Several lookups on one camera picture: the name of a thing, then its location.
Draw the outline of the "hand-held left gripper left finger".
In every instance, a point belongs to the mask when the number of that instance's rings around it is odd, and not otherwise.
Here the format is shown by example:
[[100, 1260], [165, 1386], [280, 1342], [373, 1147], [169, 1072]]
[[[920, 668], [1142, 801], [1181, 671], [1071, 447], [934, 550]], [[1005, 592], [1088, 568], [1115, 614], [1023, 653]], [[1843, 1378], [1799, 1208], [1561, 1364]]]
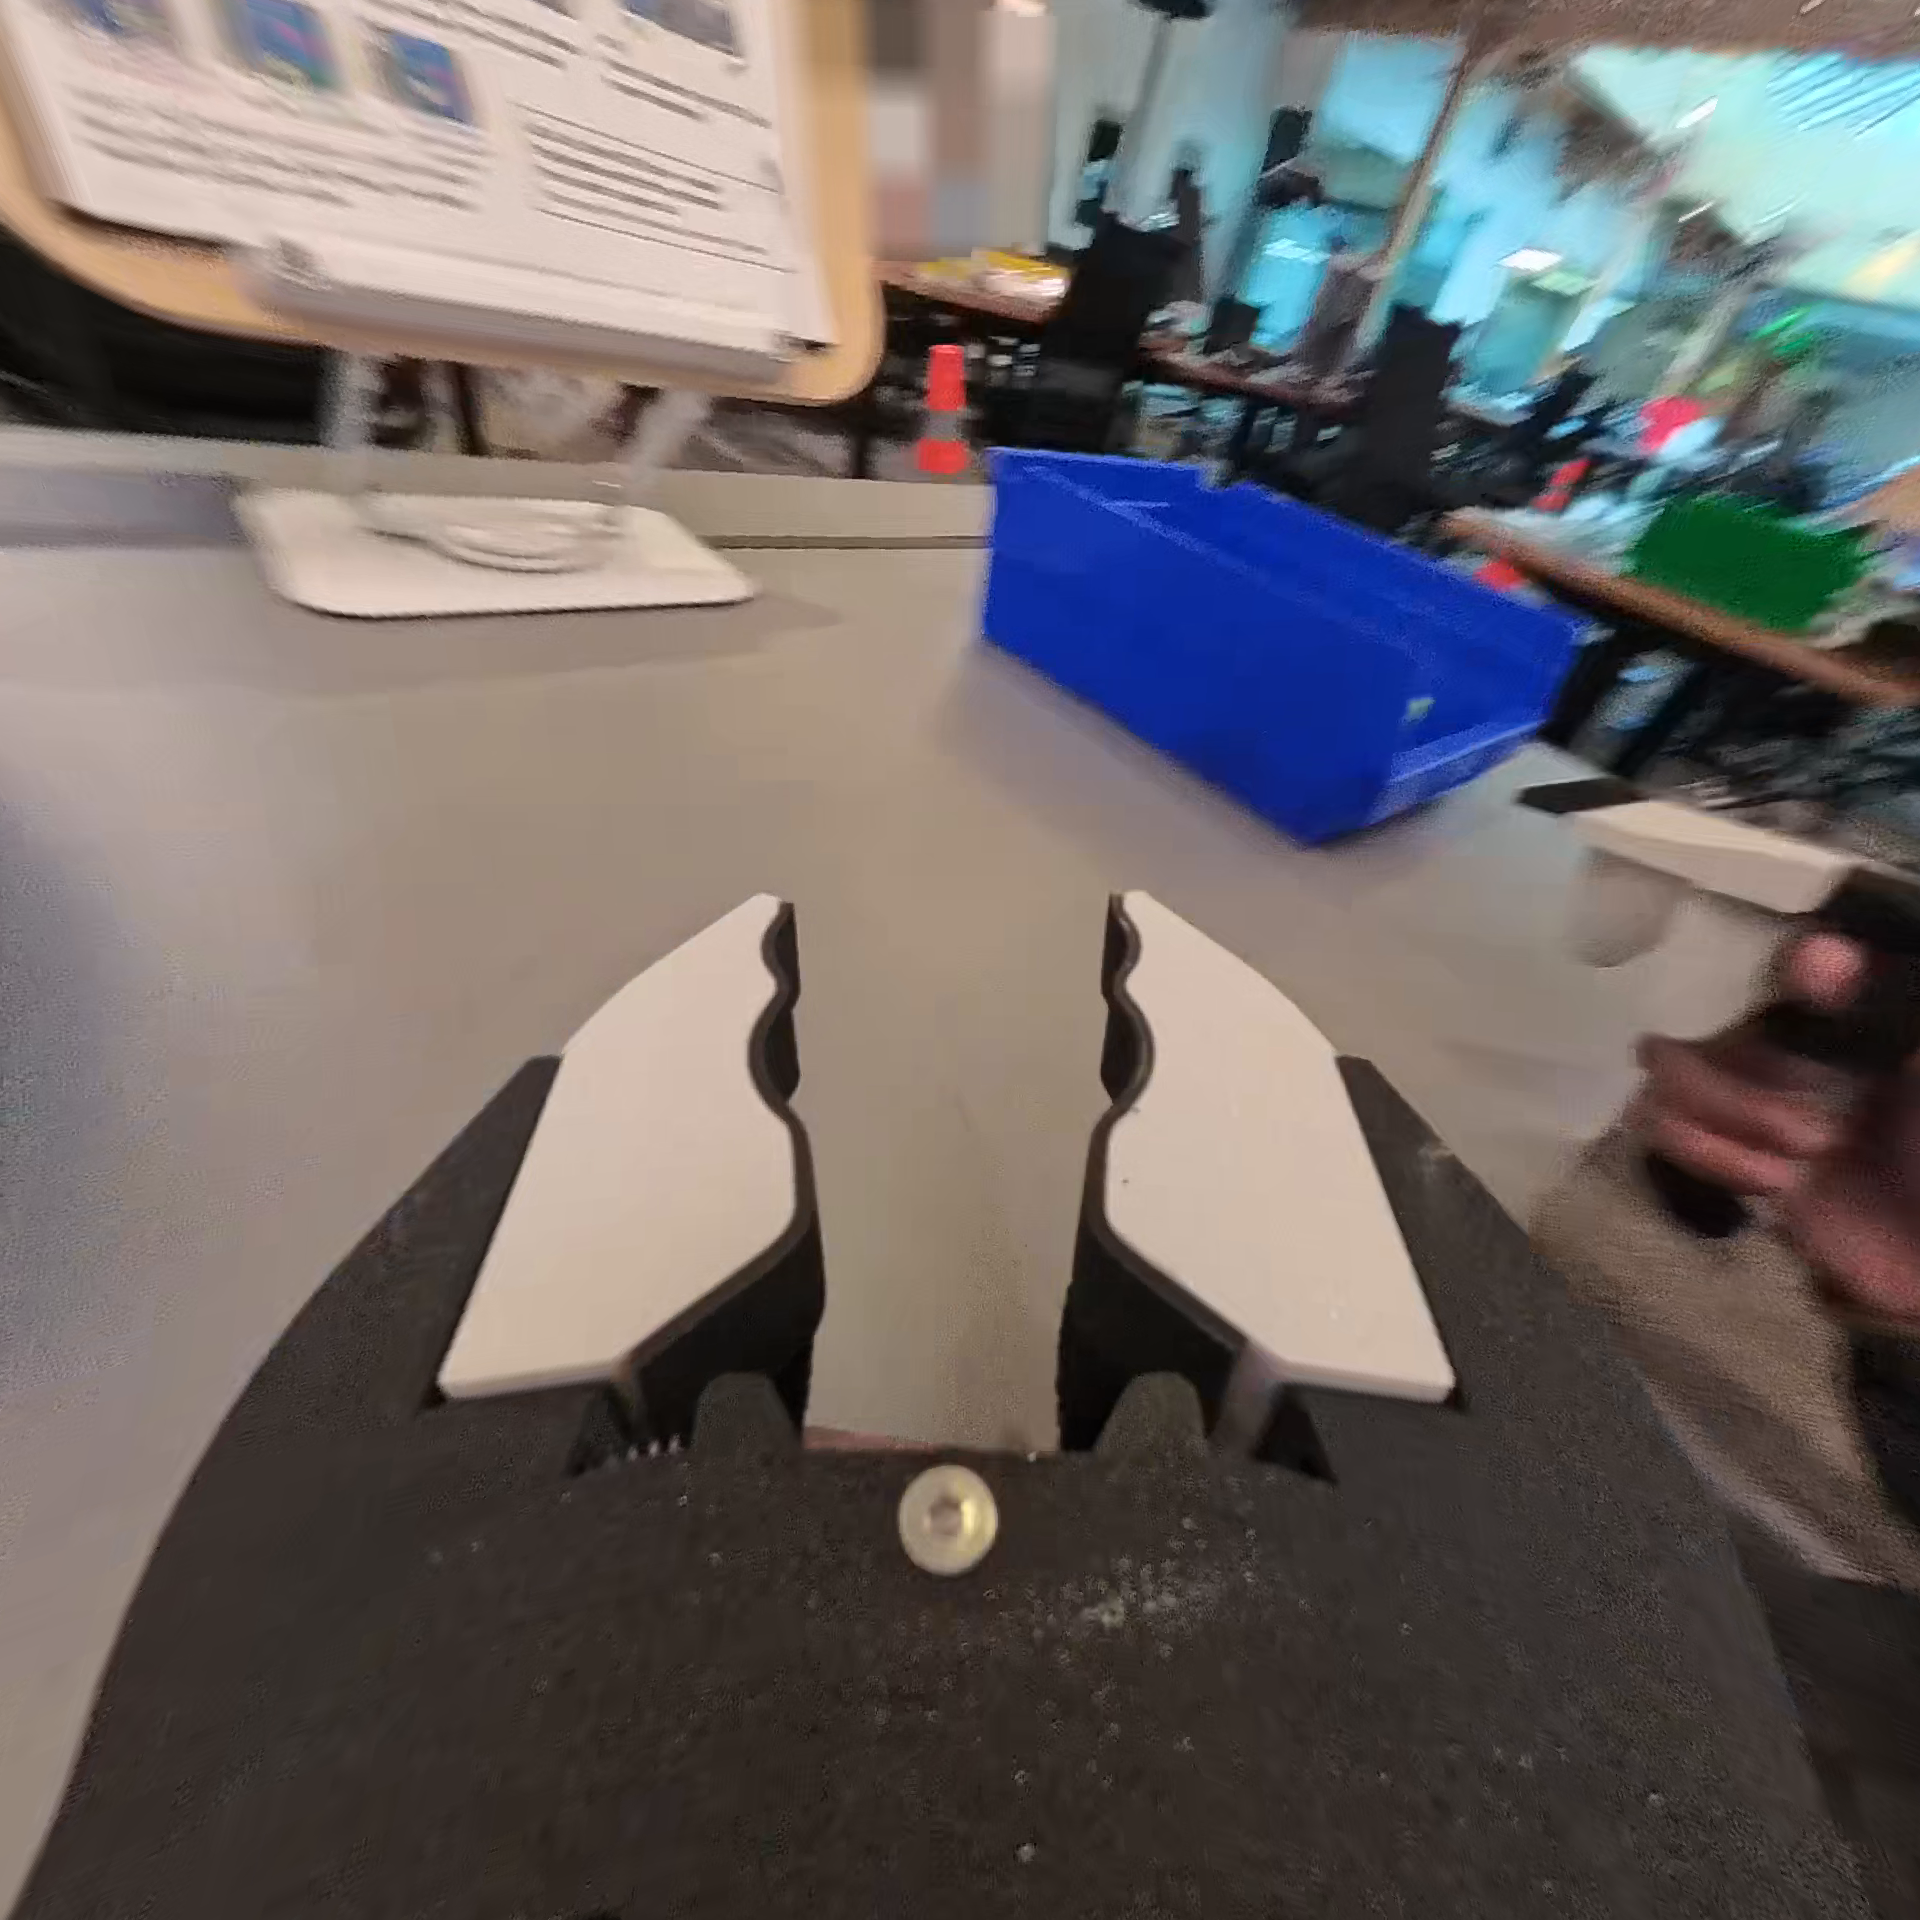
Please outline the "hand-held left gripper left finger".
[[714, 1378], [762, 1376], [806, 1424], [827, 1273], [800, 996], [800, 912], [756, 895], [578, 1024], [447, 1344], [447, 1401], [609, 1386], [663, 1450]]

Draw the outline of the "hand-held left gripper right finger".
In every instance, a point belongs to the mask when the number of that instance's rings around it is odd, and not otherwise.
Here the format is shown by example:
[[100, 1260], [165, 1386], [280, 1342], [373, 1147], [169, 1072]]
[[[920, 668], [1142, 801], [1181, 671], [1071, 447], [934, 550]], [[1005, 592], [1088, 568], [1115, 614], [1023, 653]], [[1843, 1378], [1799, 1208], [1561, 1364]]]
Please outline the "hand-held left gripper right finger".
[[1100, 1083], [1060, 1320], [1060, 1445], [1186, 1378], [1222, 1452], [1315, 1452], [1301, 1391], [1450, 1405], [1457, 1367], [1347, 1083], [1281, 986], [1108, 899]]

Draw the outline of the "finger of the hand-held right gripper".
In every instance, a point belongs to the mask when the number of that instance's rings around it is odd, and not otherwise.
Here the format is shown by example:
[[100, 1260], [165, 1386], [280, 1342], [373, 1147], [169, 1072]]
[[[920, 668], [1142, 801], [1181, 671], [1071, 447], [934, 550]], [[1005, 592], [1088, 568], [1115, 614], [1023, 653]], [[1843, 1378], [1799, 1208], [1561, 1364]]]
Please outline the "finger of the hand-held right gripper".
[[1626, 968], [1712, 899], [1733, 924], [1787, 924], [1830, 907], [1857, 857], [1730, 809], [1651, 798], [1629, 781], [1554, 781], [1520, 789], [1527, 812], [1570, 828], [1581, 848], [1566, 904], [1570, 952]]

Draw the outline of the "blue plastic bin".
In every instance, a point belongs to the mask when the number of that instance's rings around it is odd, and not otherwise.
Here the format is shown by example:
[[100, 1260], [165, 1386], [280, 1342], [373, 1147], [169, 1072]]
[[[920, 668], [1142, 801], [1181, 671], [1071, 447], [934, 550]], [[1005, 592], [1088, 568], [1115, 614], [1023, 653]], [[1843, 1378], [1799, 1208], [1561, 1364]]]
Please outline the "blue plastic bin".
[[1550, 716], [1581, 621], [1196, 468], [992, 447], [984, 641], [1301, 844], [1441, 801]]

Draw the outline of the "grey desk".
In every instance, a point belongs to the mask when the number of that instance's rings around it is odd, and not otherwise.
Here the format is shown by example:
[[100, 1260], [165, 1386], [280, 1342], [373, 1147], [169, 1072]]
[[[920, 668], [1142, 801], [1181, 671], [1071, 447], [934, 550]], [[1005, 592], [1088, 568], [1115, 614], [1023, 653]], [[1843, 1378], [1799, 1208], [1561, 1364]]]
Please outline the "grey desk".
[[978, 546], [746, 546], [732, 610], [339, 621], [224, 546], [4, 546], [4, 1908], [183, 1478], [312, 1288], [530, 1056], [800, 907], [812, 1418], [1045, 1450], [1147, 890], [1527, 1216], [1646, 975], [1513, 789], [1299, 848], [978, 641]]

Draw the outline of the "person's right hand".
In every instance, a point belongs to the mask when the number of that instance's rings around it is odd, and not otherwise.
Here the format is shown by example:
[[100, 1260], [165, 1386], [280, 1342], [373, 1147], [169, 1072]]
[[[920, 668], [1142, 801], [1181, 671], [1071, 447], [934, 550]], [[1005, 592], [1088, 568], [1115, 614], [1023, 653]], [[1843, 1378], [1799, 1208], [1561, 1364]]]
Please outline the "person's right hand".
[[1900, 1072], [1811, 1061], [1739, 1018], [1646, 1038], [1626, 1103], [1656, 1159], [1765, 1212], [1835, 1313], [1917, 1330], [1917, 1060]]

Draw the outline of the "brown table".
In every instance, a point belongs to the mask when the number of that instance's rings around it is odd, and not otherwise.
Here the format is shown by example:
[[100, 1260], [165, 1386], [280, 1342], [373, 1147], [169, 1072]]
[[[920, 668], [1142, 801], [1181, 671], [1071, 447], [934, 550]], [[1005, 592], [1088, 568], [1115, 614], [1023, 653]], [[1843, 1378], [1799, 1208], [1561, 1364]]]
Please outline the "brown table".
[[1558, 696], [1554, 725], [1561, 733], [1574, 733], [1623, 678], [1626, 660], [1646, 652], [1704, 658], [1707, 664], [1760, 664], [1782, 680], [1830, 690], [1848, 704], [1917, 709], [1917, 652], [1886, 653], [1865, 644], [1818, 647], [1807, 636], [1772, 633], [1685, 592], [1574, 554], [1564, 545], [1517, 530], [1513, 519], [1495, 512], [1441, 514], [1436, 534], [1517, 567], [1554, 599], [1604, 627], [1604, 641], [1581, 652]]

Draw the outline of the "green board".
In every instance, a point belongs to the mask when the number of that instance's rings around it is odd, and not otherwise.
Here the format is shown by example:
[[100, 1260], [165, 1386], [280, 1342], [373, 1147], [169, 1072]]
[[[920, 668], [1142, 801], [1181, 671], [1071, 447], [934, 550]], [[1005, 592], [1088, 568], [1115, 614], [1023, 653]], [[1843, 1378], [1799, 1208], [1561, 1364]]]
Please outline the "green board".
[[1626, 546], [1629, 579], [1771, 633], [1813, 633], [1870, 575], [1874, 538], [1822, 530], [1760, 500], [1681, 491]]

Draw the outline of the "orange traffic cone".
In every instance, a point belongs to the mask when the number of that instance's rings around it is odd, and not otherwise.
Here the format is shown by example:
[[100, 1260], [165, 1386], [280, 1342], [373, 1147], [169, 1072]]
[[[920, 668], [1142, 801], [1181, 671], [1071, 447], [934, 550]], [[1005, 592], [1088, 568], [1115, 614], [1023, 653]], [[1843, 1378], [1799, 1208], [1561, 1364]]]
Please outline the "orange traffic cone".
[[970, 474], [967, 446], [967, 349], [937, 343], [925, 366], [925, 421], [914, 446], [918, 470], [937, 483]]

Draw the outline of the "wooden document stand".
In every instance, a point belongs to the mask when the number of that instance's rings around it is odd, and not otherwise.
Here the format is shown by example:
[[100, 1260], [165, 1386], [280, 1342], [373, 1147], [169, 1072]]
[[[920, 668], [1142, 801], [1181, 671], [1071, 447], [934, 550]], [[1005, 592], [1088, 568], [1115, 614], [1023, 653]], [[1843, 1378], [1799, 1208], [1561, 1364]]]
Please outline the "wooden document stand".
[[[832, 346], [800, 349], [762, 373], [746, 361], [692, 349], [612, 349], [593, 332], [553, 332], [530, 346], [437, 316], [384, 320], [312, 313], [260, 295], [243, 252], [116, 226], [59, 205], [36, 177], [36, 147], [4, 60], [4, 226], [92, 295], [150, 320], [308, 346], [333, 358], [323, 468], [316, 478], [253, 478], [237, 519], [265, 584], [316, 614], [414, 621], [455, 614], [714, 610], [756, 584], [654, 502], [659, 483], [712, 399], [837, 404], [876, 372], [880, 295], [864, 149], [864, 26], [856, 3], [782, 3], [796, 28], [800, 123], [810, 215]], [[384, 365], [430, 372], [593, 373], [650, 389], [630, 446], [587, 468], [565, 491], [556, 458], [480, 458], [476, 478], [393, 478], [373, 446]]]

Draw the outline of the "printed instruction sheet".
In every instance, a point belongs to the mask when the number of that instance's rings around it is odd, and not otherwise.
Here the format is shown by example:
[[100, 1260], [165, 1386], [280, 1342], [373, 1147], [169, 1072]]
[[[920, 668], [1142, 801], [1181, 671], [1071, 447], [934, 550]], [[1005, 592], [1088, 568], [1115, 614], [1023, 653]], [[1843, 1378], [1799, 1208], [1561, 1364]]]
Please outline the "printed instruction sheet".
[[782, 3], [4, 3], [46, 191], [260, 302], [746, 361], [837, 339]]

